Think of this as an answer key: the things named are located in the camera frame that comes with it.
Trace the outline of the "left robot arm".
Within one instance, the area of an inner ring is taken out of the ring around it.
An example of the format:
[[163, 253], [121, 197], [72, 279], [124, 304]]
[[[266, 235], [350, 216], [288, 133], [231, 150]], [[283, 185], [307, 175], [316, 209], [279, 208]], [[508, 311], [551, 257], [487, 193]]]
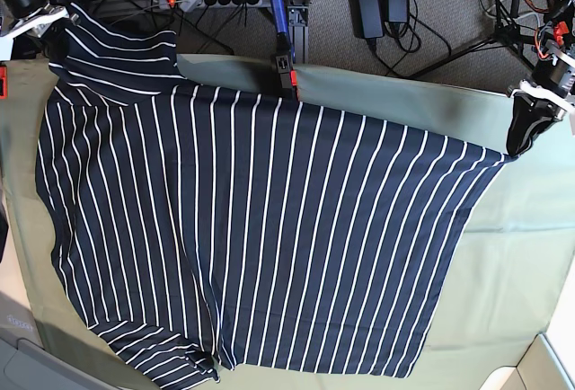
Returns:
[[547, 0], [544, 23], [534, 33], [537, 62], [530, 76], [511, 87], [509, 155], [519, 156], [554, 124], [574, 124], [574, 0]]

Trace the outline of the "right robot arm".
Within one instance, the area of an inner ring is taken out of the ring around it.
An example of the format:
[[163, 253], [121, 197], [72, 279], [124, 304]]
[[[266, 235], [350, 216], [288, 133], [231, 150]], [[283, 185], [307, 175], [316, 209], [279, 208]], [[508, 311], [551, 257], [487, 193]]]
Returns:
[[66, 0], [1, 0], [1, 61], [18, 58], [17, 40], [29, 40], [51, 56], [64, 52], [64, 30], [72, 16]]

